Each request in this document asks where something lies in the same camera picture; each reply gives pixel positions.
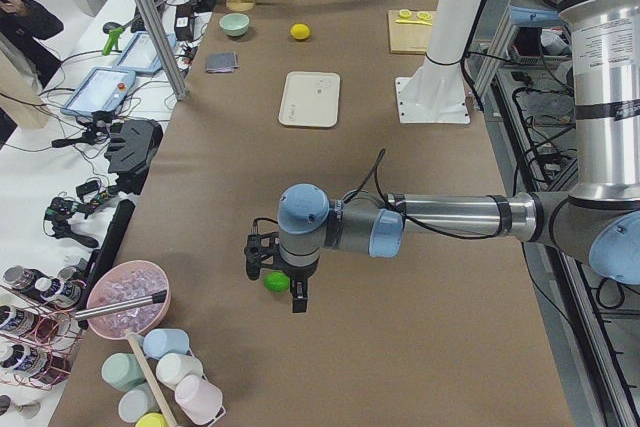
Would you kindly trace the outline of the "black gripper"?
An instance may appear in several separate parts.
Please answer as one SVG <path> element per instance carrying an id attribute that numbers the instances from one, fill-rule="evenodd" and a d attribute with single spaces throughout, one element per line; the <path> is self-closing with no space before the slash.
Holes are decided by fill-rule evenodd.
<path id="1" fill-rule="evenodd" d="M 314 264 L 295 266 L 286 263 L 284 274 L 290 280 L 292 312 L 295 314 L 306 313 L 308 306 L 308 279 L 314 274 Z"/>

